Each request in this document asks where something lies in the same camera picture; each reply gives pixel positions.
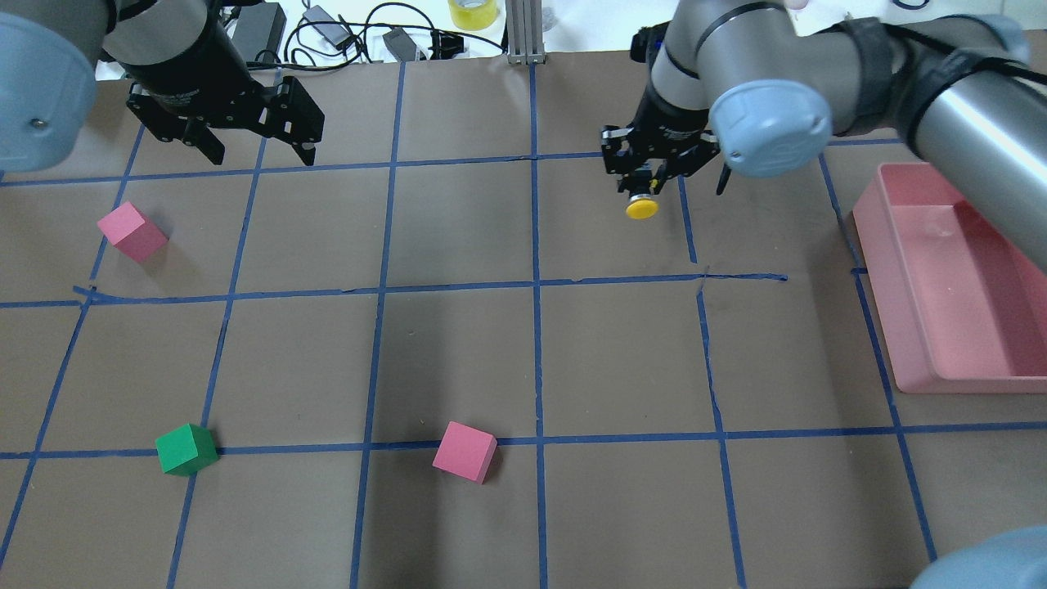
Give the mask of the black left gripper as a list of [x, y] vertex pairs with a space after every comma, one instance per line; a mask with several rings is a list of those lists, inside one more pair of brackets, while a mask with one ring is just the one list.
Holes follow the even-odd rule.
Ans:
[[303, 165], [317, 161], [326, 117], [306, 86], [285, 77], [264, 87], [250, 77], [216, 16], [206, 16], [173, 56], [131, 56], [126, 71], [135, 84], [128, 108], [161, 142], [182, 142], [221, 165], [225, 146], [217, 129], [246, 129], [291, 146]]

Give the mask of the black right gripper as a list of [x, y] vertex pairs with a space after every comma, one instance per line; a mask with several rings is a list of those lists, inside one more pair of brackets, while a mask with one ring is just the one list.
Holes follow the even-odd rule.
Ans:
[[601, 156], [606, 173], [616, 176], [616, 191], [646, 195], [648, 160], [661, 160], [652, 172], [651, 196], [678, 175], [690, 176], [710, 163], [721, 146], [708, 123], [709, 111], [674, 106], [647, 83], [632, 121], [601, 129]]

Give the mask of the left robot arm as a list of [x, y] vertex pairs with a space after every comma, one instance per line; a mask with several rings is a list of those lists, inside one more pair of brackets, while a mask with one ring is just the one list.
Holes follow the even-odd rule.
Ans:
[[221, 1], [4, 1], [1, 7], [1, 168], [67, 160], [109, 56], [131, 80], [127, 107], [161, 142], [225, 157], [216, 129], [243, 129], [317, 159], [325, 116], [299, 80], [252, 77], [219, 19]]

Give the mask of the green cube near left arm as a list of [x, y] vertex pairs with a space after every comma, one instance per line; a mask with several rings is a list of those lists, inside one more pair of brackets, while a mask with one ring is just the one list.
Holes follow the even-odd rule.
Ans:
[[184, 424], [155, 439], [160, 469], [169, 476], [190, 477], [219, 460], [209, 429]]

